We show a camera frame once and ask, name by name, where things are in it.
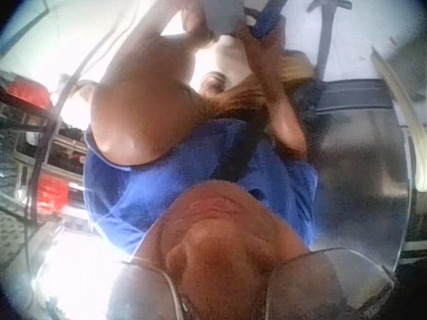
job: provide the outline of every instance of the glasses frame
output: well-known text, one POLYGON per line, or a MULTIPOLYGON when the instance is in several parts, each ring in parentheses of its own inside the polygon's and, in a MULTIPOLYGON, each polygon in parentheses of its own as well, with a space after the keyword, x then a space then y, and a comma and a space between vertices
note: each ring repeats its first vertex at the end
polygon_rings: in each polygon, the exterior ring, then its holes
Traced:
MULTIPOLYGON (((348 253, 352 253, 355 254, 359 257, 361 257, 362 259, 365 259, 367 261, 369 261, 370 263, 373 263, 374 265, 376 265, 379 269, 381 269, 384 274, 387 276, 387 278, 389 278, 390 282, 393 283, 393 286, 391 288, 389 288, 389 290, 387 290, 387 292, 384 292, 384 289, 381 290, 381 292, 376 296, 373 297, 373 302, 370 303, 370 305, 368 307, 363 307, 363 309, 371 309, 371 307, 373 307, 375 305, 376 302, 378 302, 379 300, 381 300, 385 294, 387 293, 391 293, 393 292, 394 288, 397 286, 397 279, 396 277, 389 271, 387 270, 387 268, 385 268, 382 265, 379 265, 377 262, 375 262, 373 259, 361 254, 360 252, 357 252, 355 250, 351 250, 351 249, 347 249, 347 248, 343 248, 343 247, 335 247, 335 248, 330 248, 330 249, 322 249, 322 250, 317 250, 317 251, 311 251, 309 253, 306 253, 305 255, 300 255, 299 257, 296 257, 294 259, 291 259, 289 261, 286 261, 285 263, 281 264, 280 266, 276 267, 272 274, 270 275, 270 279, 268 281, 268 288, 267 288, 267 295, 266 295, 266 308, 265 308, 265 315, 264 315, 264 319, 265 320, 272 320, 269 316, 270 314, 270 310, 269 310, 269 304, 268 301, 269 299, 271 299, 270 297, 270 287, 271 287, 271 280, 272 280, 272 275, 274 274, 275 271, 285 267, 286 265, 289 265, 290 263, 294 262, 294 261, 298 261, 300 259, 304 259, 306 257, 309 257, 311 255, 316 255, 316 254, 321 254, 321 253, 327 253, 327 252, 331 252, 331 251, 346 251, 348 253)), ((176 284, 173 282, 172 278, 165 272, 162 271, 161 269, 153 266, 152 264, 148 263, 147 261, 144 260, 138 260, 138 261, 130 261, 130 262, 125 262, 125 261, 121 261, 120 263, 124 264, 124 265, 131 265, 131 266, 136 266, 136 267, 142 267, 142 268, 146 268, 150 271, 153 271, 155 273, 158 273, 160 275, 162 275, 163 277, 166 278, 167 283, 169 284, 169 288, 171 290, 172 296, 173 296, 173 302, 174 302, 174 307, 175 307, 175 314, 176 314, 176 320, 190 320, 190 314, 188 311, 186 311, 187 307, 184 304, 181 295, 179 294, 178 290, 177 290, 177 286, 176 284)))

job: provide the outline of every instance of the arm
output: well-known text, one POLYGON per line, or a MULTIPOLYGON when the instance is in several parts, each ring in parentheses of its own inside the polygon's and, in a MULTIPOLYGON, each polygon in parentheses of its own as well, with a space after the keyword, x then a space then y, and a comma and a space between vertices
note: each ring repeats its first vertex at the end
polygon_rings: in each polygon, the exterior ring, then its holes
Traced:
POLYGON ((270 125, 280 149, 292 159, 305 159, 307 155, 306 138, 301 125, 284 93, 277 66, 284 47, 284 21, 261 41, 253 38, 246 25, 239 29, 248 63, 258 78, 267 99, 270 125))
POLYGON ((117 165, 142 165, 181 143, 204 119, 183 89, 191 69, 187 42, 160 36, 179 0, 157 0, 126 39, 97 87, 91 128, 103 156, 117 165))

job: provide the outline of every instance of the hand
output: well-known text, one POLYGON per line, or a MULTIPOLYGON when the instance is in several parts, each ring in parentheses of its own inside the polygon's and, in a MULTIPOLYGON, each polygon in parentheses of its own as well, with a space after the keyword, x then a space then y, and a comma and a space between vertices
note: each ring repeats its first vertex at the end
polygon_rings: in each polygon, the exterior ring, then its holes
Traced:
MULTIPOLYGON (((256 17, 256 12, 246 9, 246 14, 252 17, 256 17)), ((285 46, 285 19, 281 19, 270 34, 260 40, 252 36, 245 23, 241 23, 238 37, 244 45, 249 66, 263 87, 276 86, 279 81, 281 51, 285 46)))

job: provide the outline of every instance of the shirt sleeve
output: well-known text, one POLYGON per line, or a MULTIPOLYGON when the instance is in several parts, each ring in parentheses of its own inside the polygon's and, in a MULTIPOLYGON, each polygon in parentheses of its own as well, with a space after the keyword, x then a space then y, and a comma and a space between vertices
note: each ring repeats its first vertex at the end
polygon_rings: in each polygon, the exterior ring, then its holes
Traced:
POLYGON ((318 174, 305 161, 288 161, 286 167, 292 181, 291 188, 294 192, 298 215, 308 228, 308 239, 313 239, 313 203, 318 186, 318 174))

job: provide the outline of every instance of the skin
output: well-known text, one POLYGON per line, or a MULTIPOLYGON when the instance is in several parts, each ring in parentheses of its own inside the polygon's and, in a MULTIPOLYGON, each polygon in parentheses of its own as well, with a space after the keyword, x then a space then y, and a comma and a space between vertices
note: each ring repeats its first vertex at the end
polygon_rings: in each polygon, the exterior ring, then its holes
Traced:
POLYGON ((136 256, 172 277, 194 319, 244 320, 263 313, 273 269, 307 252, 249 193, 210 181, 172 204, 136 256))
MULTIPOLYGON (((193 54, 208 33, 200 2, 158 0, 127 38, 95 92, 91 127, 103 155, 119 165, 155 161, 210 119, 196 93, 183 89, 193 54), (160 37, 182 7, 194 17, 180 39, 160 37)), ((249 66, 262 85, 279 143, 304 159, 306 140, 280 85, 284 25, 263 41, 241 25, 249 66)), ((176 283, 194 319, 255 319, 272 270, 307 253, 290 226, 237 185, 209 181, 185 192, 146 235, 136 259, 176 283)))

